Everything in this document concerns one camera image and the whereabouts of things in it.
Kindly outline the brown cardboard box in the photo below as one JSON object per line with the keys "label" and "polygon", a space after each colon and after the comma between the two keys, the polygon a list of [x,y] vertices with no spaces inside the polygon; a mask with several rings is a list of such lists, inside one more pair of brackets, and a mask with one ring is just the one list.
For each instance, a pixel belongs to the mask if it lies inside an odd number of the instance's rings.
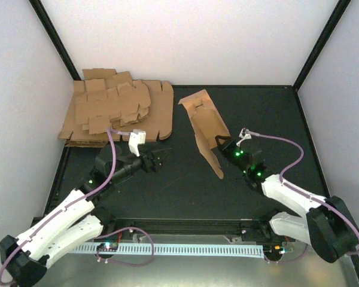
{"label": "brown cardboard box", "polygon": [[212,150],[217,147],[215,137],[230,136],[230,132],[208,92],[201,90],[182,98],[178,104],[187,111],[200,154],[218,178],[223,179],[224,173]]}

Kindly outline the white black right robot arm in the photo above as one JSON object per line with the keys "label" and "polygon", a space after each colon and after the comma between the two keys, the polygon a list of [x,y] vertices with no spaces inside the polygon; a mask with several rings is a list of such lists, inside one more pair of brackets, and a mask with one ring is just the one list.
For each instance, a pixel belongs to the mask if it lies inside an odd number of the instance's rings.
{"label": "white black right robot arm", "polygon": [[272,172],[243,142],[230,136],[216,136],[218,150],[242,173],[247,185],[293,211],[278,212],[260,226],[267,241],[287,236],[301,241],[324,261],[333,263],[345,254],[359,251],[359,229],[345,202],[310,193]]}

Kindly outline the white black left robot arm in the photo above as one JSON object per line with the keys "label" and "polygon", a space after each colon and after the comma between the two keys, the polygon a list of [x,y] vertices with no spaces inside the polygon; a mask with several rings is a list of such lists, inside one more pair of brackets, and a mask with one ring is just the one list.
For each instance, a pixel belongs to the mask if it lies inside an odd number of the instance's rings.
{"label": "white black left robot arm", "polygon": [[125,181],[136,172],[158,172],[168,158],[170,148],[150,146],[139,150],[141,142],[130,143],[128,152],[114,142],[103,147],[93,169],[79,187],[49,214],[16,237],[0,241],[0,285],[3,272],[12,280],[8,285],[34,286],[61,257],[89,240],[122,237],[125,231],[147,232],[138,227],[116,226],[115,215],[103,202],[112,185]]}

